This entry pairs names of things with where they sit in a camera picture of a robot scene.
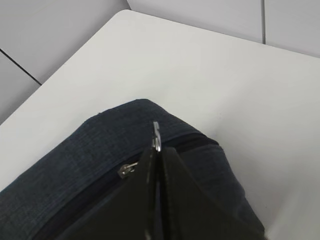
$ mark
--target zipper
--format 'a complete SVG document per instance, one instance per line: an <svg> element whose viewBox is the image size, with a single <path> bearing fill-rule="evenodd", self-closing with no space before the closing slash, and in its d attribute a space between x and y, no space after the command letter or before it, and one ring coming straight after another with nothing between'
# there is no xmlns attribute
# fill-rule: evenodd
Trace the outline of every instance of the zipper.
<svg viewBox="0 0 320 240"><path fill-rule="evenodd" d="M174 147L178 154L181 154L202 146L219 144L201 133L191 133L176 137L162 145L164 147ZM122 179L134 171L141 154L142 152L118 164L80 192L46 222L32 240L54 240L58 237L107 195L119 188L125 182Z"/></svg>

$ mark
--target denim fabric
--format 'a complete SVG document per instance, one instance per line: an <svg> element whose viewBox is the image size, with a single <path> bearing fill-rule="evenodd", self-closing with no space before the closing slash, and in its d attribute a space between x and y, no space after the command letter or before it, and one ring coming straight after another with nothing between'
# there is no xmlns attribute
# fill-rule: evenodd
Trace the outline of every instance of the denim fabric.
<svg viewBox="0 0 320 240"><path fill-rule="evenodd" d="M149 146L153 121L160 124L163 142L199 133L145 99L88 119L0 192L0 240L33 239L80 192ZM181 157L211 198L263 231L219 146L197 148Z"/></svg>

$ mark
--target zipper pull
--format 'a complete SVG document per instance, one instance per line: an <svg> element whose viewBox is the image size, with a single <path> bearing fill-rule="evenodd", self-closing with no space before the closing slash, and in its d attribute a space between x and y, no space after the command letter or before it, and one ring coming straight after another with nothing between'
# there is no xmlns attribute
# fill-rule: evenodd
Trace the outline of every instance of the zipper pull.
<svg viewBox="0 0 320 240"><path fill-rule="evenodd" d="M125 164L125 165L122 165L118 171L118 174L119 176L122 178L122 179L125 179L126 177L128 177L128 175L132 172L135 171L135 166L138 165L138 162L134 162L134 163L131 163L131 164Z"/></svg>

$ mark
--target white table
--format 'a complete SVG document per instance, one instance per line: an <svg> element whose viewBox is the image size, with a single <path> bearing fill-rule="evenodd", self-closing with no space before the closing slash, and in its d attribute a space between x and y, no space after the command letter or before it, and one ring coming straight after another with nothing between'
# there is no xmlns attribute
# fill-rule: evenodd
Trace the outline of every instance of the white table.
<svg viewBox="0 0 320 240"><path fill-rule="evenodd" d="M0 126L0 190L87 118L148 98L218 140L271 239L320 234L320 59L124 10Z"/></svg>

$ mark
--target metal zipper slider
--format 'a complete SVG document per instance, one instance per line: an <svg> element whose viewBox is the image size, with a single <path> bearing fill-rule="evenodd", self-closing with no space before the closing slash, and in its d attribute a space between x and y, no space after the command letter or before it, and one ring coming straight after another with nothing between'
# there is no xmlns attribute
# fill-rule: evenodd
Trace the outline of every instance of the metal zipper slider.
<svg viewBox="0 0 320 240"><path fill-rule="evenodd" d="M161 135L160 127L157 121L153 122L153 138L152 138L152 147L155 148L157 152L161 152Z"/></svg>
<svg viewBox="0 0 320 240"><path fill-rule="evenodd" d="M134 162L134 163L131 163L131 164L125 164L125 165L122 165L118 171L118 174L119 176L122 178L122 179L125 179L126 177L128 177L128 175L132 172L135 171L135 166L138 165L138 162Z"/></svg>

